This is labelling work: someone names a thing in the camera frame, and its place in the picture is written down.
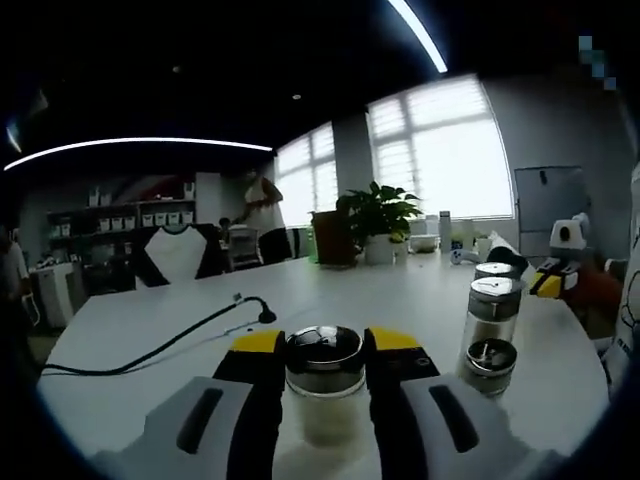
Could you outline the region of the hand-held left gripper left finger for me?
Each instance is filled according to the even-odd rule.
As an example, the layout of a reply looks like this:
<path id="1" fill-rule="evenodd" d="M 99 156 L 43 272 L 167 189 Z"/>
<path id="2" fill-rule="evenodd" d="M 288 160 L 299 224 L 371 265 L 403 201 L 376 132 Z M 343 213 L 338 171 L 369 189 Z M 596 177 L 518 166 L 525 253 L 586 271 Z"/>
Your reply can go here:
<path id="1" fill-rule="evenodd" d="M 108 479 L 269 479 L 282 422 L 285 335 L 237 338 L 210 377 L 195 377 L 151 410 L 142 434 L 101 451 Z"/>

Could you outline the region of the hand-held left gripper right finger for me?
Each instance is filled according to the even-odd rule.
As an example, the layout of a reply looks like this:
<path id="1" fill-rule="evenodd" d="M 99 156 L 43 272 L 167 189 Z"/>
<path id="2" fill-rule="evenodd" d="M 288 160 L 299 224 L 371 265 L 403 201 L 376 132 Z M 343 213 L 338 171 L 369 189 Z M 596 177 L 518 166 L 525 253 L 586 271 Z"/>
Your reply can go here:
<path id="1" fill-rule="evenodd" d="M 514 435 L 494 400 L 440 374 L 414 337 L 370 327 L 363 358 L 383 478 L 549 479 L 564 461 Z"/>

